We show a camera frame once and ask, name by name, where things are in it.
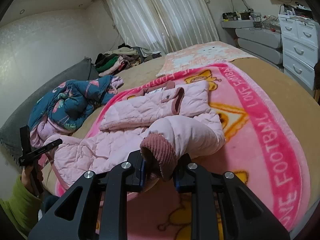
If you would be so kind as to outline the green sleeve left forearm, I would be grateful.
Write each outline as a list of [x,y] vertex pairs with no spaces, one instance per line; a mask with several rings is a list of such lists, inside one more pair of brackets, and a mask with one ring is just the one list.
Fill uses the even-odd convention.
[[9,229],[9,236],[27,239],[39,221],[42,200],[30,193],[18,175],[11,197],[1,199],[1,229]]

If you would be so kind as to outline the person's left hand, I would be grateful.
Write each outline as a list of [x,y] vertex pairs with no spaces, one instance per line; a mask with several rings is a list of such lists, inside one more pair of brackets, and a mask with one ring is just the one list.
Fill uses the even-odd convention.
[[[34,188],[31,184],[31,172],[34,169],[33,166],[26,166],[23,168],[22,171],[22,175],[21,175],[21,182],[23,184],[23,186],[32,194],[35,194]],[[37,179],[39,180],[39,182],[43,181],[43,173],[41,171],[41,166],[37,165],[37,167],[35,168],[35,170],[37,171]]]

